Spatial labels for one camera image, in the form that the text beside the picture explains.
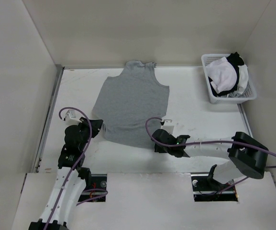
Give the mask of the grey tank top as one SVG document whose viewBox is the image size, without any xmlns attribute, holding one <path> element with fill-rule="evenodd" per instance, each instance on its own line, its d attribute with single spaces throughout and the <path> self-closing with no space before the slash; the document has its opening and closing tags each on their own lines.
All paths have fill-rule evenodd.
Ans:
<svg viewBox="0 0 276 230">
<path fill-rule="evenodd" d="M 147 132 L 155 132 L 161 124 L 147 120 L 166 115 L 170 93 L 169 86 L 157 80 L 155 67 L 154 62 L 129 61 L 120 75 L 104 81 L 92 112 L 103 120 L 107 141 L 152 148 Z"/>
</svg>

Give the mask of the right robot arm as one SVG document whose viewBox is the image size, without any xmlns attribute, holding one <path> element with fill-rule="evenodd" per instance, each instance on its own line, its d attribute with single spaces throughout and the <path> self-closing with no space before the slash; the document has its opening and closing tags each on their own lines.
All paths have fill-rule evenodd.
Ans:
<svg viewBox="0 0 276 230">
<path fill-rule="evenodd" d="M 198 183 L 206 185 L 212 191 L 228 189 L 227 183 L 245 176 L 263 179 L 268 148 L 243 132 L 227 139 L 196 140 L 188 142 L 189 135 L 174 137 L 163 129 L 156 130 L 151 137 L 155 143 L 155 152 L 168 153 L 176 158 L 214 157 L 225 159 L 223 164 L 211 166 L 206 179 Z"/>
</svg>

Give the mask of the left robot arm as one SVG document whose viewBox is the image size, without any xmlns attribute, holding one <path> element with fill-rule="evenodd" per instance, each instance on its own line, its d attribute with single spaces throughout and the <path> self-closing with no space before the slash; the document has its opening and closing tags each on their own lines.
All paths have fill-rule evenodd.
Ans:
<svg viewBox="0 0 276 230">
<path fill-rule="evenodd" d="M 89 168 L 83 167 L 85 150 L 100 131 L 103 120 L 81 117 L 76 124 L 65 129 L 64 145 L 59 159 L 56 180 L 49 200 L 37 222 L 30 230 L 67 230 L 70 215 L 78 204 L 83 191 L 92 186 Z"/>
</svg>

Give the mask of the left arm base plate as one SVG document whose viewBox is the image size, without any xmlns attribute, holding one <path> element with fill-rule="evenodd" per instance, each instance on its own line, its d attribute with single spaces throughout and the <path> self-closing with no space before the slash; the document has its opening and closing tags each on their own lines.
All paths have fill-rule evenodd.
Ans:
<svg viewBox="0 0 276 230">
<path fill-rule="evenodd" d="M 85 201 L 90 198 L 100 196 L 107 190 L 107 175 L 106 174 L 93 174 L 85 189 L 83 190 L 79 202 Z"/>
</svg>

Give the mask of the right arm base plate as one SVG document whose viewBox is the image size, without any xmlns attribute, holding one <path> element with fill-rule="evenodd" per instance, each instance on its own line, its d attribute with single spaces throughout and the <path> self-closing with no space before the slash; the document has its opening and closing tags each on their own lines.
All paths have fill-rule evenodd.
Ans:
<svg viewBox="0 0 276 230">
<path fill-rule="evenodd" d="M 209 179 L 206 174 L 192 174 L 192 189 L 195 202 L 237 202 L 238 197 L 235 187 L 229 187 L 231 184 L 220 184 L 213 179 Z"/>
</svg>

